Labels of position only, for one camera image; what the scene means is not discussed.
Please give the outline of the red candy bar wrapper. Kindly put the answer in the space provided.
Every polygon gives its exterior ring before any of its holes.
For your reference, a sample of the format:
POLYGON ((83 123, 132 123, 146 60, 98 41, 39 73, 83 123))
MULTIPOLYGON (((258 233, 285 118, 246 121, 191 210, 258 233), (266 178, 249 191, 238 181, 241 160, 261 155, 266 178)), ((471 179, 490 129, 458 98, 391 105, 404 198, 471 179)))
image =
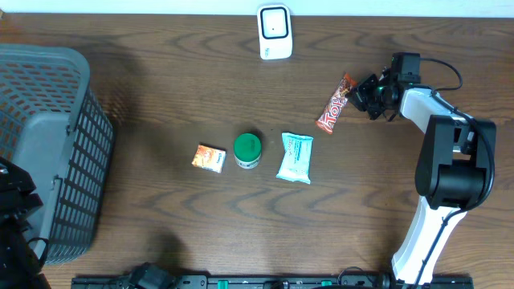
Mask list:
POLYGON ((321 128, 329 135, 333 134, 334 126, 348 103, 347 94, 357 85, 349 73, 344 73, 341 81, 337 85, 334 93, 330 97, 328 103, 324 107, 324 111, 316 120, 316 126, 321 128))

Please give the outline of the teal wipes packet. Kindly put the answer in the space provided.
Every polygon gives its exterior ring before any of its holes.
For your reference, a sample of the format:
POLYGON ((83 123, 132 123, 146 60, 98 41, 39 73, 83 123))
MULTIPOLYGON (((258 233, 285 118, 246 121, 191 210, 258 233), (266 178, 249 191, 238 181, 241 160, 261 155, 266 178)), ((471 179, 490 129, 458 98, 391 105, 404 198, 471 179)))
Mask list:
POLYGON ((286 181, 299 181, 310 185, 310 161, 312 155, 312 136, 282 133, 284 158, 276 177, 286 181))

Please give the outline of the green lid jar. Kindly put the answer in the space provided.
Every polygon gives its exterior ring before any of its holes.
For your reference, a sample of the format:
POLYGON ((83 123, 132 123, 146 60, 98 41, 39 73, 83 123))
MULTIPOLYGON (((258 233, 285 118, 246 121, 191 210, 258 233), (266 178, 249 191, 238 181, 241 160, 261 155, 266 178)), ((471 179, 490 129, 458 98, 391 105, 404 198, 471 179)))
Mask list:
POLYGON ((260 139, 252 133, 239 135, 234 142, 234 155, 239 167, 253 169, 259 164, 262 156, 260 139))

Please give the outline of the orange small box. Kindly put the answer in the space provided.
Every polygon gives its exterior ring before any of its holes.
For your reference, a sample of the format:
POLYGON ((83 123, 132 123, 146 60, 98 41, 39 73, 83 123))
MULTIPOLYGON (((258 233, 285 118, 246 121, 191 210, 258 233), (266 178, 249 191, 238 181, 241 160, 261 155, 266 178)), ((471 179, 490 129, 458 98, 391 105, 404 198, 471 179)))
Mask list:
POLYGON ((194 154, 192 165, 201 169, 221 173, 226 160, 226 151, 200 144, 194 154))

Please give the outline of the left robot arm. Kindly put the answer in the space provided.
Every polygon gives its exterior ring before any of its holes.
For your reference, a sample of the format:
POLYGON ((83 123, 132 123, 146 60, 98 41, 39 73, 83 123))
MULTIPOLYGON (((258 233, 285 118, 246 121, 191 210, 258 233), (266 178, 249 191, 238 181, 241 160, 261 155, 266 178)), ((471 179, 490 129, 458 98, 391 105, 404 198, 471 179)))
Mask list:
MULTIPOLYGON (((27 239, 28 217, 43 206, 31 175, 1 159, 1 289, 49 288, 42 273, 49 240, 27 239)), ((73 288, 173 289, 177 279, 159 267, 145 263, 131 273, 114 278, 74 279, 73 288)))

